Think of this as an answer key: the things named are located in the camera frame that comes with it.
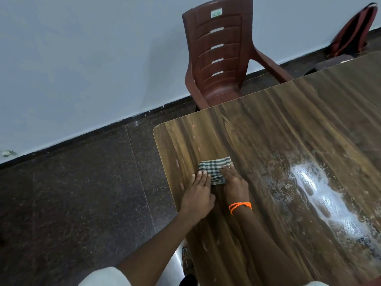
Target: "backpack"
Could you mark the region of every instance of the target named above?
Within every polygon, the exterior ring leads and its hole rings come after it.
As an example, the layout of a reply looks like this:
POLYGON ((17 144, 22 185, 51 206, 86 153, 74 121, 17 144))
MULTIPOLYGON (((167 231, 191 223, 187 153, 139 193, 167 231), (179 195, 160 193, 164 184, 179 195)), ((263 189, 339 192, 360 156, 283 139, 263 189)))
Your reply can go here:
POLYGON ((377 3, 370 3, 352 19, 336 35, 327 48, 327 58, 334 58, 342 54, 356 57, 368 45, 366 36, 377 14, 377 3))

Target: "hand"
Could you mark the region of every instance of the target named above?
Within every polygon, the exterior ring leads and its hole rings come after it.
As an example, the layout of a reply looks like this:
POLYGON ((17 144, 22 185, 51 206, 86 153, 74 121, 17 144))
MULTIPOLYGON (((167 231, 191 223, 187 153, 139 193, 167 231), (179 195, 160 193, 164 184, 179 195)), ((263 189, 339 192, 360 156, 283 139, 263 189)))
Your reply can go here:
POLYGON ((227 204, 250 202, 249 185, 237 172, 234 164, 231 163, 230 167, 224 165, 221 168, 221 173, 226 179, 224 192, 227 204))
POLYGON ((197 176, 192 175, 189 187, 186 190, 179 214, 187 216, 192 226, 196 225, 202 218, 213 209, 216 196, 210 193, 212 177, 207 171, 199 171, 197 176))

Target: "person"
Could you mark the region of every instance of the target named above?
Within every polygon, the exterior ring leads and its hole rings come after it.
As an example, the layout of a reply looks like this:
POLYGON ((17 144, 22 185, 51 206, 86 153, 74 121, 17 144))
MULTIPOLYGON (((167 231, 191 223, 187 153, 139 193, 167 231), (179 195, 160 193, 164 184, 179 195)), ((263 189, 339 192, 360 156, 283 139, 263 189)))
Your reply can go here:
MULTIPOLYGON (((249 202, 248 183, 237 172, 234 164, 231 163, 230 167, 223 166, 221 173, 226 179, 226 202, 229 205, 249 202)), ((193 174, 180 211, 163 230, 119 265, 94 271, 79 286, 155 286, 185 236, 214 207, 216 197, 210 193, 210 187, 211 176, 206 171, 193 174)), ((291 260, 267 235, 249 207, 239 206, 232 214, 241 227, 250 254, 266 285, 301 286, 309 282, 296 271, 291 260)), ((185 276, 180 283, 180 286, 196 285, 197 280, 192 274, 185 276)))

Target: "table top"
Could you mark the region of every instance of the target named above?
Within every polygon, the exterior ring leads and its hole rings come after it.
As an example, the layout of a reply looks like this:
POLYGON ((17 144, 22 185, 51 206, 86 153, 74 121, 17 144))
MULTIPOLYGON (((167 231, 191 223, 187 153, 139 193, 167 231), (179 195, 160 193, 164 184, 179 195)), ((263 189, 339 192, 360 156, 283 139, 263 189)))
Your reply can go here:
MULTIPOLYGON (((165 122, 154 136, 177 210, 198 163, 231 156, 257 218, 308 277, 336 286, 381 274, 381 52, 165 122)), ((239 227, 212 191, 216 206, 187 236, 200 284, 252 285, 239 227)))

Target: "granite floor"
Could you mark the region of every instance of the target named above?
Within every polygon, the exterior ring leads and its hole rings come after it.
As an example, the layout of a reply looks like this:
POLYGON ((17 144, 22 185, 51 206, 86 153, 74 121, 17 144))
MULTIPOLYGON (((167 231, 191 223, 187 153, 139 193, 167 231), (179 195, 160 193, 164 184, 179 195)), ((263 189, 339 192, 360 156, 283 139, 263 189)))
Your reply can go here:
MULTIPOLYGON (((368 52, 381 50, 371 33, 368 52)), ((289 62, 302 76, 324 54, 289 62)), ((278 84, 248 76, 245 94, 278 84)), ((77 285, 115 265, 161 230, 176 210, 153 128, 194 112, 188 101, 129 124, 76 140, 0 171, 0 281, 5 285, 77 285)), ((178 285, 181 253, 159 285, 178 285)))

